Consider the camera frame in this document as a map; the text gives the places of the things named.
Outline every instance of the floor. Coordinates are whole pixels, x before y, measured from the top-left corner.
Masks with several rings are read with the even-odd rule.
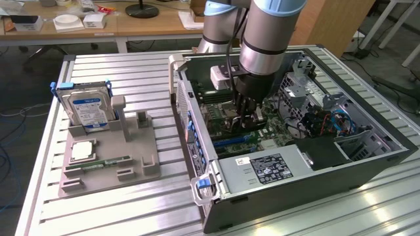
[[[363,20],[359,30],[367,32],[378,16],[369,17]],[[375,37],[379,32],[391,24],[385,22],[378,30]],[[129,52],[139,52],[147,49],[149,51],[165,51],[165,50],[182,50],[190,49],[191,46],[198,45],[198,39],[178,39],[178,40],[158,40],[153,43],[151,41],[143,41],[131,43]],[[405,29],[399,29],[394,35],[385,49],[379,50],[373,46],[373,50],[378,53],[378,58],[367,56],[357,62],[362,65],[369,74],[379,76],[391,82],[405,86],[413,87],[418,85],[409,82],[411,74],[406,68],[399,64],[405,57],[409,55],[413,48],[420,42],[420,35],[409,32]],[[55,52],[50,51],[41,58],[31,63],[33,73],[25,73],[21,70],[21,62],[25,60],[27,55],[33,53],[38,47],[29,47],[27,53],[21,53],[17,47],[10,47],[7,52],[0,56],[0,112],[3,109],[13,107],[27,107],[34,104],[42,104],[50,102],[51,95],[47,90],[50,81],[57,80],[62,56]],[[74,44],[63,45],[62,49],[69,54],[85,55],[85,54],[107,54],[115,53],[117,47],[114,43],[98,43],[98,49],[91,50],[89,44]],[[351,59],[350,55],[343,55],[345,58]],[[371,83],[369,76],[362,71],[359,65],[353,61],[346,61],[347,67],[359,75],[359,77]],[[414,59],[410,65],[411,70],[420,70],[420,57]],[[378,87],[379,93],[395,104],[395,94],[385,87]],[[401,95],[399,105],[406,110],[414,110],[415,102]],[[27,111],[27,115],[35,115],[47,112],[47,106],[33,108]],[[411,114],[406,114],[415,123],[420,123],[420,118]],[[0,138],[14,128],[14,125],[3,122],[3,120],[18,122],[22,117],[15,116],[11,118],[0,117]],[[42,136],[42,129],[45,124],[46,116],[30,117],[25,120],[25,133],[21,137],[5,146],[6,152],[13,159],[15,166],[15,172],[21,181],[21,192],[18,194],[15,202],[2,212],[0,211],[0,235],[13,235],[15,224],[19,215],[19,208],[23,202],[25,190],[30,180],[30,173],[33,163],[37,155],[38,144]],[[0,168],[0,178],[5,173],[6,168]],[[0,209],[9,201],[14,198],[17,191],[17,178],[10,173],[7,178],[0,183]]]

